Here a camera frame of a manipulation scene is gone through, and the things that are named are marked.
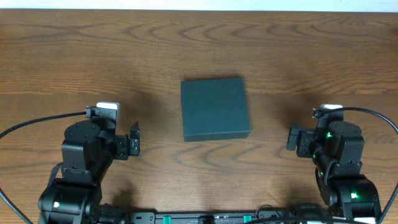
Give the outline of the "dark green gift box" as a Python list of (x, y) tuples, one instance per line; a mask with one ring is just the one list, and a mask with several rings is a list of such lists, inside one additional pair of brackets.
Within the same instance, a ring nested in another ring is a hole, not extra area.
[(241, 139), (251, 133), (240, 77), (182, 81), (181, 104), (185, 142)]

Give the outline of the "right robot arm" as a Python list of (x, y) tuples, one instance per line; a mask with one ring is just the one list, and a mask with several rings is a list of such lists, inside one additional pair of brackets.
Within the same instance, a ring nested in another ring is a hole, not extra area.
[(346, 219), (381, 214), (376, 186), (361, 173), (364, 138), (359, 126), (321, 121), (316, 128), (292, 125), (287, 149), (316, 165), (315, 178), (328, 213)]

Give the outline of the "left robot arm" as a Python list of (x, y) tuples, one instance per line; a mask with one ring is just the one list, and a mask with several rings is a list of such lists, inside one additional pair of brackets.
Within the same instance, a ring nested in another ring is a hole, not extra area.
[(139, 124), (117, 135), (116, 123), (105, 119), (80, 121), (65, 130), (62, 176), (51, 173), (39, 198), (39, 223), (129, 223), (127, 212), (101, 204), (103, 178), (114, 160), (140, 153)]

